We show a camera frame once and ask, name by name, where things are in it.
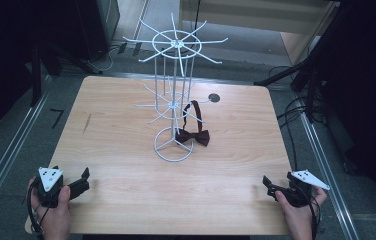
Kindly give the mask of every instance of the black bow tie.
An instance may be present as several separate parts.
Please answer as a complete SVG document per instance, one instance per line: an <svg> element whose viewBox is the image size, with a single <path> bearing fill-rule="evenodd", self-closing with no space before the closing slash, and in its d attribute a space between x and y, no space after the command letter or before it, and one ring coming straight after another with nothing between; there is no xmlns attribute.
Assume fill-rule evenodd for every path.
<svg viewBox="0 0 376 240"><path fill-rule="evenodd" d="M187 124L187 109L191 105L194 106L195 113L197 115L198 133L190 133L190 132L185 130L185 125ZM178 141L180 143L184 143L184 142L188 141L189 139L194 138L201 145L207 146L207 144L209 144L209 141L210 141L209 131L208 130L202 131L202 128L203 128L203 123L201 122L200 107L198 106L198 102L193 100L184 109L184 126L183 126L183 129L179 128L178 129L179 131L176 131L175 139L176 139L176 141Z"/></svg>

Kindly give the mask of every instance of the gray carpet floor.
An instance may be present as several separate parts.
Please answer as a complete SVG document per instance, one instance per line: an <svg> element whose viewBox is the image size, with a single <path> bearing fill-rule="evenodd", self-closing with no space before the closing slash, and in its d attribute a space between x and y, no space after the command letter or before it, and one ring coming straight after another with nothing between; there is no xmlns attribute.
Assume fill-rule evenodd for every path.
<svg viewBox="0 0 376 240"><path fill-rule="evenodd" d="M149 56L150 52L141 51L140 55L132 56L131 49L123 54L117 51L111 54L113 66L104 70L104 76L127 76L131 74L152 74L152 63L139 63L138 59ZM96 66L109 67L108 56L93 62ZM40 166L48 165L66 119L72 108L74 99L84 77L78 68L63 62L64 71L59 77L51 77L51 84L45 103L27 135L22 147L11 165L9 172L0 187L0 239L34 239L24 230L27 218L26 208L21 205L26 195L28 180L34 176ZM194 77L209 79L219 83L252 84L253 81L266 79L284 67L273 69L275 66L252 64L246 62L224 61L223 65L214 65L204 59L198 59ZM275 112L284 113L289 102L294 99L294 93L289 89L291 78L287 77L269 86ZM0 121L0 160L14 133L25 118L31 100L28 91L14 105L10 112ZM63 110L64 114L54 126L58 113L51 109ZM328 129L315 123L314 127L324 146L331 169L353 217L358 235L361 239L376 239L376 185L366 176L352 176L344 172L340 155L332 141ZM299 169L309 169L316 176L321 173L316 163L310 142L302 125L301 118L290 123L296 157ZM287 128L281 129L290 163L293 166L293 149ZM322 208L323 218L318 229L317 239L344 239L337 213L331 199ZM163 239L158 236L145 236L147 239ZM82 239L80 235L72 235L71 239ZM288 236L251 236L251 239L290 239Z"/></svg>

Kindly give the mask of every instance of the person's right hand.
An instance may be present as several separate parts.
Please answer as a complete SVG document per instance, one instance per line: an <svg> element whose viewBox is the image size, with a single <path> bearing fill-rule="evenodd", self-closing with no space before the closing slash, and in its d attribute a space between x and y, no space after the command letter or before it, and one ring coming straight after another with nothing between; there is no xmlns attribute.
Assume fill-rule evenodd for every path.
<svg viewBox="0 0 376 240"><path fill-rule="evenodd" d="M32 190L31 203L32 209L38 212L39 220L45 215L41 222L42 229L44 230L45 240L64 240L68 239L70 235L70 212L69 212L69 199L70 188L64 186L58 195L58 205L56 208L42 207L36 189Z"/></svg>
<svg viewBox="0 0 376 240"><path fill-rule="evenodd" d="M319 187L313 187L317 195L315 199L319 206L325 202L327 196L326 193ZM308 240L312 239L312 212L310 211L309 206L296 208L291 206L288 200L285 198L285 195L276 191L276 198L278 199L279 204L284 210L285 221L287 222L288 229L290 231L291 237L294 240ZM316 204L313 205L313 210L317 211Z"/></svg>

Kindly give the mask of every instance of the rotating display stand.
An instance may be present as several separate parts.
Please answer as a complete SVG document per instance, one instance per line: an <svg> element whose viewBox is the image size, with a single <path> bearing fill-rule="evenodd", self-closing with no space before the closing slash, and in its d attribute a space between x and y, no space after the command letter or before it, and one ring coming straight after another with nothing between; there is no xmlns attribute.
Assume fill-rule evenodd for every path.
<svg viewBox="0 0 376 240"><path fill-rule="evenodd" d="M152 40L134 40L128 39L126 37L123 38L133 43L151 43L154 48L155 54L146 59L140 59L139 61L147 62L154 59L155 88L151 89L147 85L144 85L144 87L149 92L155 95L155 101L154 104L151 105L137 104L135 106L153 107L156 110L158 116L155 119L148 122L149 124L155 122L160 118L170 120L170 127L164 128L156 135L154 139L154 150L162 159L166 161L179 162L191 155L194 149L194 139L190 139L189 141L187 141L187 143L181 143L178 140L176 140L175 136L176 134L179 134L180 129L178 120L190 116L194 118L196 121L200 121L201 123L203 123L202 119L197 118L197 116L194 116L190 113L190 109L192 108L184 110L184 104L191 104L190 92L194 86L194 83L192 82L194 59L196 56L200 56L212 63L221 64L222 62L215 61L200 53L200 51L202 50L203 44L223 43L227 40L227 38L218 41L202 42L200 41L200 39L197 38L196 32L203 28L206 22L204 22L200 27L189 33L186 31L176 29L173 14L171 14L171 19L173 29L165 30L162 32L159 32L158 30L147 25L141 19L139 20L142 23L142 25L156 33ZM160 76L163 82L163 89L161 90L158 89L158 57L163 58L163 76ZM169 75L166 75L166 62L168 61L173 62L173 79L171 79ZM179 89L177 89L178 86L176 84L178 79L182 82L182 85L179 85ZM217 99L211 96L209 96L209 99L205 101L198 102L205 103L215 101L215 99Z"/></svg>

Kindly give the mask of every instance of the wooden tabletop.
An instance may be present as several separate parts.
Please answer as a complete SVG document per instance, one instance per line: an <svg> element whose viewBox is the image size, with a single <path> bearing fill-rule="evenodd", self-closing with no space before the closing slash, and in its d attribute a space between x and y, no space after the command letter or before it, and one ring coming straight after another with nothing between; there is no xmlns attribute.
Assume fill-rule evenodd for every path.
<svg viewBox="0 0 376 240"><path fill-rule="evenodd" d="M80 88L50 164L66 184L90 169L91 188L71 201L71 232L288 234L262 184L266 175L286 187L290 171L268 90L196 83L192 100L221 98L200 103L209 145L195 143L187 159L168 162L153 143L170 120L148 124L157 112L135 106L155 100L144 84L154 89L154 81L107 77L87 77ZM186 129L196 131L194 119Z"/></svg>

